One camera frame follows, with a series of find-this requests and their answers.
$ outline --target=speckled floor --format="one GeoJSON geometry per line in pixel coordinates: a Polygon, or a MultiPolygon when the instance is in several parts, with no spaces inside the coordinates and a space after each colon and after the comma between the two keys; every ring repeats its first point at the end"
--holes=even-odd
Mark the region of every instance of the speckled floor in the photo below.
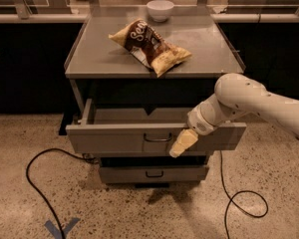
{"type": "MultiPolygon", "coordinates": [[[[58,136],[61,118],[0,116],[0,238],[60,238],[45,226],[52,222],[53,228],[55,220],[28,184],[25,170],[31,158],[46,148],[73,152],[68,138],[58,136]]],[[[247,130],[235,151],[223,153],[224,180],[231,195],[238,190],[263,195],[269,212],[253,219],[231,206],[230,236],[299,238],[299,142],[255,116],[241,120],[247,130]]],[[[223,220],[228,199],[221,186],[219,152],[209,166],[200,183],[136,189],[102,184],[96,165],[51,152],[34,162],[30,175],[62,224],[70,224],[68,239],[226,238],[223,220]]],[[[255,214],[265,208],[249,194],[236,201],[255,214]]]]}

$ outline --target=bowl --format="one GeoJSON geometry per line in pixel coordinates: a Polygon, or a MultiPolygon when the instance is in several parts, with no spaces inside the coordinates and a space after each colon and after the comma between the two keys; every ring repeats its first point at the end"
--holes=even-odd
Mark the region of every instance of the bowl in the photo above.
{"type": "Polygon", "coordinates": [[[153,0],[147,3],[149,15],[156,22],[167,20],[174,7],[174,4],[167,0],[153,0]]]}

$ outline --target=chip bag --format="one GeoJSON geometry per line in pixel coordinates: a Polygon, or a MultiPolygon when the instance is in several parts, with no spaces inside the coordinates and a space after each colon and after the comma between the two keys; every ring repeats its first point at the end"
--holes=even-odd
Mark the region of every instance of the chip bag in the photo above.
{"type": "Polygon", "coordinates": [[[109,38],[133,54],[160,77],[168,69],[191,56],[191,52],[166,42],[161,35],[142,19],[137,19],[109,38]]]}

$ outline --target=power cord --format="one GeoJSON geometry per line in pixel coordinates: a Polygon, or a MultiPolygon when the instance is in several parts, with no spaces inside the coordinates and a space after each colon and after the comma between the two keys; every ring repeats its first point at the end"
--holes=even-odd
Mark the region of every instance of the power cord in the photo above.
{"type": "Polygon", "coordinates": [[[263,218],[264,216],[267,215],[267,213],[269,211],[269,207],[268,207],[268,203],[267,203],[266,199],[262,195],[260,195],[259,193],[255,192],[255,191],[252,191],[252,190],[240,190],[240,191],[236,192],[233,196],[229,195],[229,193],[228,193],[228,191],[226,189],[226,186],[225,186],[224,179],[223,179],[223,157],[222,157],[222,151],[220,151],[220,176],[221,176],[221,183],[222,183],[223,190],[225,191],[227,197],[229,198],[229,202],[227,204],[226,211],[225,211],[225,214],[224,214],[224,224],[225,224],[227,238],[230,239],[229,231],[228,231],[228,225],[227,225],[227,215],[228,215],[228,209],[229,209],[229,206],[230,206],[231,203],[233,203],[244,214],[246,214],[246,215],[248,215],[248,216],[250,216],[252,218],[263,218]],[[263,214],[260,214],[260,215],[252,214],[252,213],[246,211],[245,209],[243,209],[242,207],[240,207],[233,200],[237,195],[244,194],[244,193],[255,194],[255,195],[257,195],[257,196],[259,196],[261,198],[261,200],[265,203],[265,206],[266,206],[266,210],[264,211],[263,214]]]}
{"type": "Polygon", "coordinates": [[[79,157],[79,156],[75,156],[73,154],[70,154],[69,152],[63,150],[63,149],[60,149],[60,148],[48,148],[46,150],[43,150],[41,151],[40,153],[38,153],[35,157],[33,157],[31,159],[31,161],[28,163],[27,165],[27,169],[26,169],[26,176],[27,176],[27,180],[28,182],[30,183],[30,185],[41,195],[41,197],[43,198],[43,200],[46,202],[46,204],[48,205],[50,211],[52,212],[57,224],[58,224],[58,228],[59,228],[59,231],[61,233],[61,237],[62,239],[66,239],[66,236],[65,236],[65,233],[62,229],[62,225],[61,225],[61,222],[58,218],[58,215],[57,213],[55,212],[54,208],[52,207],[52,205],[50,204],[49,200],[47,199],[47,197],[41,192],[41,190],[32,182],[32,180],[30,179],[30,175],[29,175],[29,171],[30,171],[30,167],[32,165],[32,163],[41,155],[47,153],[47,152],[51,152],[51,151],[58,151],[58,152],[63,152],[67,155],[69,155],[70,157],[73,157],[75,159],[78,159],[78,160],[83,160],[83,161],[86,161],[88,163],[95,163],[94,160],[96,160],[94,157],[93,158],[84,158],[84,157],[79,157]]]}

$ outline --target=black drawer handle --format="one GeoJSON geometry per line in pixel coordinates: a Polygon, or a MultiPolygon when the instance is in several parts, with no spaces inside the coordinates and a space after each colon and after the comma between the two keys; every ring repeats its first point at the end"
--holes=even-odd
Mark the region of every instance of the black drawer handle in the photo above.
{"type": "Polygon", "coordinates": [[[143,137],[144,137],[145,141],[149,141],[149,142],[166,142],[166,141],[172,140],[171,133],[169,133],[168,138],[151,138],[151,139],[149,139],[146,133],[143,135],[143,137]]]}
{"type": "Polygon", "coordinates": [[[149,173],[146,171],[147,178],[162,178],[163,177],[163,171],[160,172],[158,175],[149,175],[149,173]]]}

